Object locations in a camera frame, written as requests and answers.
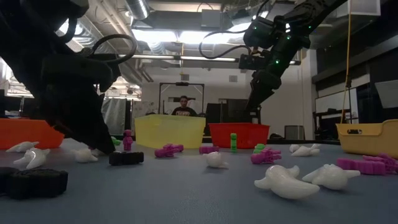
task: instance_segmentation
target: plastic bin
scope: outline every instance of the plastic bin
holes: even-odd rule
[[[209,124],[211,140],[218,147],[231,147],[231,133],[237,135],[238,149],[254,149],[261,143],[267,144],[269,126],[251,123]]]
[[[398,159],[398,119],[379,124],[336,124],[345,152],[376,156],[387,153]]]
[[[36,148],[53,149],[61,145],[63,134],[42,120],[0,119],[0,149],[9,149],[24,141],[36,142]]]
[[[184,149],[198,149],[206,119],[152,114],[136,118],[135,124],[136,141],[142,146],[160,149],[170,143],[184,145]]]

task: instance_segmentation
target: black toy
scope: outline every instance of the black toy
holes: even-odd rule
[[[0,168],[0,193],[13,199],[56,197],[67,189],[68,173],[53,169],[19,171],[11,167]]]
[[[112,166],[134,165],[144,162],[143,152],[112,152],[109,155],[109,164]]]

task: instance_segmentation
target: green toy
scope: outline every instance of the green toy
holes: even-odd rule
[[[236,150],[238,149],[236,147],[236,139],[237,139],[237,135],[235,133],[231,133],[231,152],[236,152]]]
[[[112,142],[115,146],[119,146],[122,142],[117,140],[115,137],[111,136]]]
[[[266,145],[264,144],[257,144],[254,148],[253,154],[259,154],[265,147]]]

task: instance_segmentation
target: machine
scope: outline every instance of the machine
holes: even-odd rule
[[[248,49],[239,67],[255,70],[247,108],[256,107],[280,87],[280,77],[295,53],[310,46],[308,35],[346,0],[306,0],[273,22],[258,16],[267,1],[250,27],[241,31],[245,32],[246,45],[237,46]],[[128,35],[114,34],[99,40],[92,49],[73,52],[65,43],[73,38],[77,19],[88,8],[88,0],[0,0],[0,57],[39,100],[40,112],[49,125],[110,154],[114,146],[101,114],[104,96],[97,94],[94,85],[106,91],[120,76],[118,64],[135,54],[137,43]],[[57,36],[55,31],[67,19],[67,33]],[[130,40],[131,51],[121,58],[94,54],[103,42],[113,38]]]

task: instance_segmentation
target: black t-shirt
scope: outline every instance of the black t-shirt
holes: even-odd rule
[[[186,108],[182,108],[182,107],[178,107],[175,108],[172,115],[179,115],[179,116],[196,116],[197,113],[189,107]]]

